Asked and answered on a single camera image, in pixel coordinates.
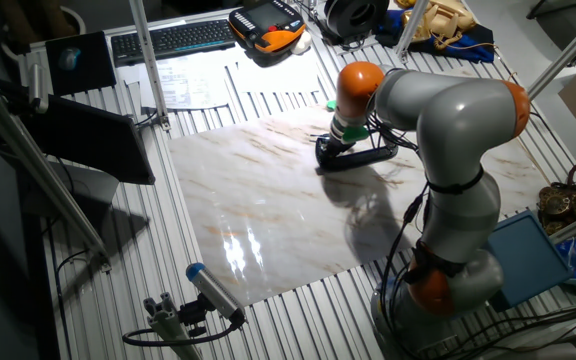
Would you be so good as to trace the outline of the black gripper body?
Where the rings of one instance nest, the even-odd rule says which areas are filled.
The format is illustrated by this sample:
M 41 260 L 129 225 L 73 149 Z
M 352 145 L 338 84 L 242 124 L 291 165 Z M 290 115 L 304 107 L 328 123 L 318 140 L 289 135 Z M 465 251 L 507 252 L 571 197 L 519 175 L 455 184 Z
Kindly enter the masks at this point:
M 337 157 L 339 154 L 351 149 L 355 145 L 354 142 L 344 144 L 330 134 L 323 134 L 319 136 L 319 159 L 328 160 Z

